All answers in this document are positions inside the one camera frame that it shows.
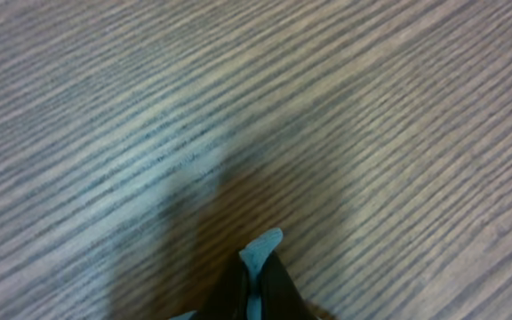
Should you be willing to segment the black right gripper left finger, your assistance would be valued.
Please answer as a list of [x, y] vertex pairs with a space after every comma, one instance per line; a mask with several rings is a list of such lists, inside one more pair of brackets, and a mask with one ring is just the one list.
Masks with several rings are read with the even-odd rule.
[[250, 289], [248, 270], [234, 252], [192, 320], [246, 320]]

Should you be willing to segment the light blue printed t-shirt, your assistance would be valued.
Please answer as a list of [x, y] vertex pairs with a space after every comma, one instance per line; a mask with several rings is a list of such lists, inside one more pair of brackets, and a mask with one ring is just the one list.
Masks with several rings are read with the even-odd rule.
[[242, 312], [242, 316], [247, 320], [261, 320], [263, 318], [261, 311], [262, 298], [258, 279], [266, 260], [282, 242], [283, 237], [282, 229], [271, 228], [248, 243], [238, 253], [244, 270], [248, 275], [248, 292], [246, 294], [245, 309]]

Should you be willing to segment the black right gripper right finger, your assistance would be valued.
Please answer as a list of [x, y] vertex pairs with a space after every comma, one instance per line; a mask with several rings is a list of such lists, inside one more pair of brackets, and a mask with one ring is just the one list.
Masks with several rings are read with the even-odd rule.
[[258, 284], [263, 320], [317, 320], [276, 252], [264, 262]]

